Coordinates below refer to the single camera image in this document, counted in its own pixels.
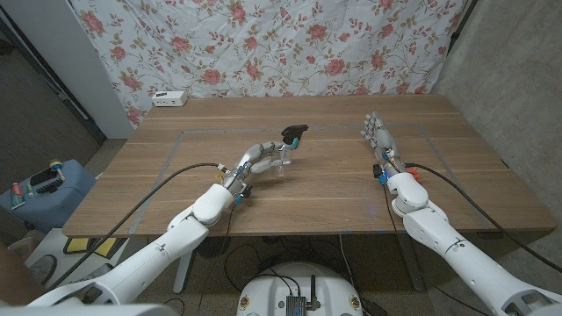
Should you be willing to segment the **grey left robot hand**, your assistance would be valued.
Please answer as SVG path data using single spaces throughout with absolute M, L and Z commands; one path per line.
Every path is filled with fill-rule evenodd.
M 248 188 L 245 180 L 250 175 L 261 174 L 269 169 L 283 169 L 291 164 L 295 149 L 294 144 L 288 145 L 283 141 L 255 144 L 226 173 L 222 186 L 236 198 Z

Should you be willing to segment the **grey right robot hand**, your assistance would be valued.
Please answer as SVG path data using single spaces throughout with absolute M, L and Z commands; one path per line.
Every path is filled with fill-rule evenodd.
M 360 133 L 369 143 L 377 164 L 387 176 L 392 177 L 406 171 L 405 163 L 400 159 L 393 136 L 375 111 L 365 116 L 364 127 Z

